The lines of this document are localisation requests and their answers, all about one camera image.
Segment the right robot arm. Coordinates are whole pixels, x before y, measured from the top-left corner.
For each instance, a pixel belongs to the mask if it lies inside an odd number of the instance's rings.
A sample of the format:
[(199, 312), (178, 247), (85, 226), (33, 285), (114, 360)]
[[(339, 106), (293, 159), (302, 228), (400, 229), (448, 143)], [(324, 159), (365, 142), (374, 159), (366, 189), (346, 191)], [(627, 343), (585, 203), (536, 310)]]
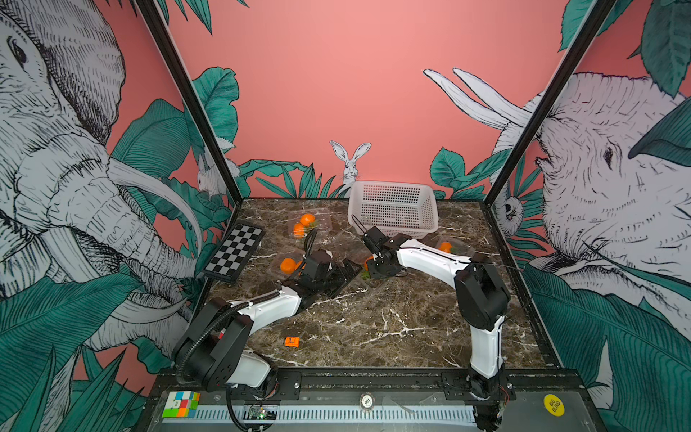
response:
[(361, 237), (372, 253), (368, 272), (372, 279), (417, 270), (453, 287), (462, 317), (471, 329), (473, 374), (490, 380), (503, 367), (502, 326), (510, 293), (497, 268), (482, 256), (457, 256), (427, 246), (405, 234), (392, 238), (372, 227)]

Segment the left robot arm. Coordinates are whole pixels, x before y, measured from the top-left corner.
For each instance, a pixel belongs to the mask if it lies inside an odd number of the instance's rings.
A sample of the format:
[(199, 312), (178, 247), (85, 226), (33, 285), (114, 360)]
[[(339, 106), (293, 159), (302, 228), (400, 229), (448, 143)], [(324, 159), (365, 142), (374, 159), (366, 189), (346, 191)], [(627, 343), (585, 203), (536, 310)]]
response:
[(362, 270), (350, 259), (338, 262), (319, 249), (269, 293), (238, 302), (213, 298), (173, 350), (176, 381), (207, 392), (246, 386), (270, 394), (275, 373), (262, 356), (247, 351), (250, 336), (306, 311), (320, 296), (338, 296)]

